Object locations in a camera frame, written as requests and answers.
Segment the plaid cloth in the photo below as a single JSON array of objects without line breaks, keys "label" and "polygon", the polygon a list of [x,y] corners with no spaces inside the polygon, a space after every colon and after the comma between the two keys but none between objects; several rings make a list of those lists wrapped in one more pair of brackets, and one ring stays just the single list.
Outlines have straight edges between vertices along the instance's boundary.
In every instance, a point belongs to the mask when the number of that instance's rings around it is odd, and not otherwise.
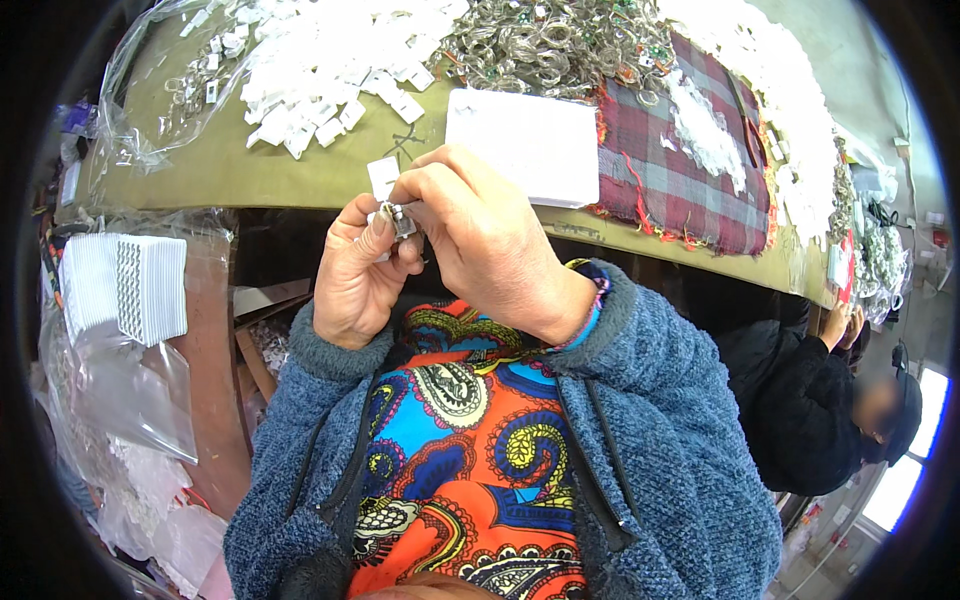
[{"label": "plaid cloth", "polygon": [[[613,80],[607,83],[609,98],[600,103],[600,119],[606,138],[600,145],[600,202],[598,207],[624,221],[638,224],[636,178],[639,175],[643,206],[650,224],[678,235],[684,231],[708,242],[718,253],[760,254],[766,246],[770,193],[761,168],[750,163],[744,146],[743,121],[736,107],[726,69],[717,60],[694,48],[684,37],[673,35],[677,62],[687,77],[727,119],[727,129],[736,141],[747,171],[747,189],[733,194],[730,175],[714,177],[697,167],[683,151],[664,148],[660,136],[675,130],[670,107],[661,97],[653,108],[636,100],[633,91]],[[756,97],[738,82],[748,116],[759,123]]]}]

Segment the paisley shirt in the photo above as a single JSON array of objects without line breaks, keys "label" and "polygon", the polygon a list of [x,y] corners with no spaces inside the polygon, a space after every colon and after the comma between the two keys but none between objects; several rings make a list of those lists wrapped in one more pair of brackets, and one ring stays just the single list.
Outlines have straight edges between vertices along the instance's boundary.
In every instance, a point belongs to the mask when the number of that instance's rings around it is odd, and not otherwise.
[{"label": "paisley shirt", "polygon": [[586,260],[567,266],[599,291],[559,347],[461,300],[407,313],[403,342],[416,354],[373,391],[348,597],[424,570],[508,599],[587,597],[568,430],[541,358],[587,338],[610,284]]}]

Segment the pile of white plastic parts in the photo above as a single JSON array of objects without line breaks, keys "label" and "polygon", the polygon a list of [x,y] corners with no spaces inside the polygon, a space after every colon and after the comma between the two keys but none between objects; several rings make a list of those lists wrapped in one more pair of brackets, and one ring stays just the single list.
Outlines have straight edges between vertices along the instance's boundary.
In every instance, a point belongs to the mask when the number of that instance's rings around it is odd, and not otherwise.
[{"label": "pile of white plastic parts", "polygon": [[379,96],[412,124],[423,108],[397,84],[424,91],[434,82],[423,63],[468,9],[467,0],[259,0],[241,7],[237,21],[255,23],[258,42],[240,93],[247,123],[260,125],[247,147],[282,143],[296,159],[312,137],[326,148],[363,117],[360,92]]}]

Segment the coiled wire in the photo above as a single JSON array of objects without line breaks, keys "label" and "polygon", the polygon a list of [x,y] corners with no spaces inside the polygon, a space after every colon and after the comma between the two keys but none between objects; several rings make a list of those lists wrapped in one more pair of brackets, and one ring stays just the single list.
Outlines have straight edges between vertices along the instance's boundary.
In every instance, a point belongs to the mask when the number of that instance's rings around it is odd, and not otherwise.
[{"label": "coiled wire", "polygon": [[652,106],[676,62],[657,13],[656,0],[471,0],[427,66],[447,56],[471,87],[589,104],[616,78]]}]

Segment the black hat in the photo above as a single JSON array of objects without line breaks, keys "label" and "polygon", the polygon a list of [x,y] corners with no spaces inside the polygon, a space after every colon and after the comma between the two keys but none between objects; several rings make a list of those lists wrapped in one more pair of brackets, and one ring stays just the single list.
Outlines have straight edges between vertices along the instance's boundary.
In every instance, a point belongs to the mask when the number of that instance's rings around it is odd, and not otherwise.
[{"label": "black hat", "polygon": [[917,378],[903,369],[897,369],[897,381],[900,384],[900,421],[890,436],[887,451],[883,458],[892,467],[907,448],[913,443],[920,428],[920,417],[924,408],[924,397]]}]

